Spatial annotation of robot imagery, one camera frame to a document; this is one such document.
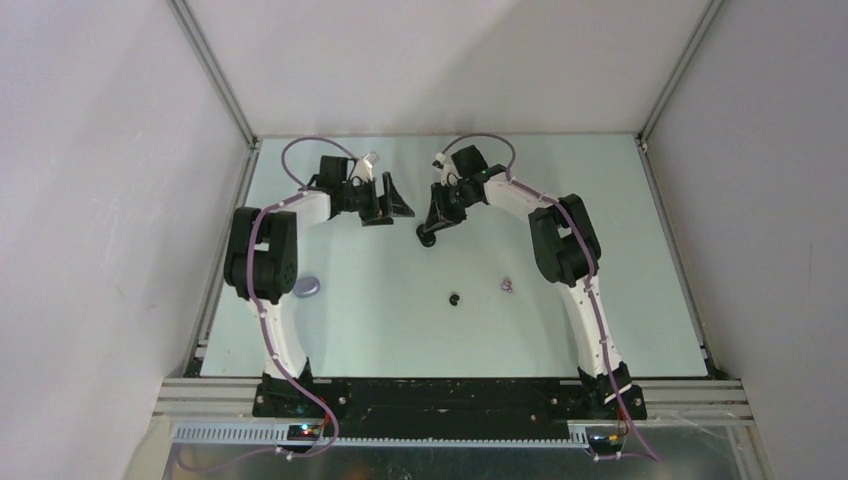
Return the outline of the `black earbud charging case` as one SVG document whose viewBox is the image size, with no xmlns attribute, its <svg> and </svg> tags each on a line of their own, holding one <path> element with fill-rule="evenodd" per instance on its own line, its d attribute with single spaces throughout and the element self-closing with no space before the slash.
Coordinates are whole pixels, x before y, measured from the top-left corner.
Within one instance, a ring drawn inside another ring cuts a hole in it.
<svg viewBox="0 0 848 480">
<path fill-rule="evenodd" d="M 433 232 L 427 231 L 423 224 L 418 225 L 415 230 L 416 236 L 420 244 L 424 248 L 432 248 L 436 244 L 436 236 Z"/>
</svg>

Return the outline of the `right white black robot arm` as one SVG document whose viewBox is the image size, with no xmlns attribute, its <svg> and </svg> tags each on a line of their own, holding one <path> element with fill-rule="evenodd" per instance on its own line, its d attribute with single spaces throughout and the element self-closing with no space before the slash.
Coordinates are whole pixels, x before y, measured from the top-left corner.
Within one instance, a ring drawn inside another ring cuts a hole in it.
<svg viewBox="0 0 848 480">
<path fill-rule="evenodd" d="M 578 374 L 585 411 L 606 418 L 622 403 L 632 380 L 612 339 L 600 299 L 600 245 L 583 200 L 571 194 L 554 198 L 518 181 L 503 165 L 488 165 L 475 147 L 451 156 L 438 153 L 433 165 L 440 178 L 431 186 L 426 219 L 416 229 L 420 243 L 432 247 L 436 234 L 459 225 L 468 208 L 485 204 L 524 221 L 530 231 L 535 264 L 562 298 L 578 347 Z"/>
</svg>

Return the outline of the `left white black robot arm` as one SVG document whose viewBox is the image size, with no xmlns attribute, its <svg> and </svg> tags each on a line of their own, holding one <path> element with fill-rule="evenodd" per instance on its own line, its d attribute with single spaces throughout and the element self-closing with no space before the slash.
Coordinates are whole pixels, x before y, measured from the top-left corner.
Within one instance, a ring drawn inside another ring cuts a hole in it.
<svg viewBox="0 0 848 480">
<path fill-rule="evenodd" d="M 374 165 L 379 156 L 324 156 L 319 173 L 293 196 L 260 208 L 233 212 L 225 253 L 224 281 L 245 300 L 260 322 L 267 350 L 264 373 L 286 380 L 277 402 L 292 416 L 304 416 L 316 403 L 315 388 L 301 380 L 308 356 L 294 320 L 291 297 L 298 280 L 299 235 L 342 213 L 356 215 L 364 227 L 392 225 L 415 216 L 397 191 L 392 176 L 382 174 L 377 191 Z"/>
</svg>

